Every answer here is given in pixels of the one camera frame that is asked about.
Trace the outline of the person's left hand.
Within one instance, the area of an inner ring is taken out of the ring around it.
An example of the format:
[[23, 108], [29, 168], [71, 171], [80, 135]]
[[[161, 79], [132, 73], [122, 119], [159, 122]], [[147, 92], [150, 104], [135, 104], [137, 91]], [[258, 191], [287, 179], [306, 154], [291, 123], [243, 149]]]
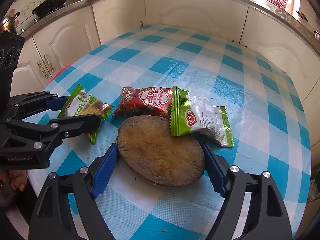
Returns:
[[24, 191], [27, 184], [26, 170], [1, 170], [0, 179], [4, 182], [10, 182], [14, 190]]

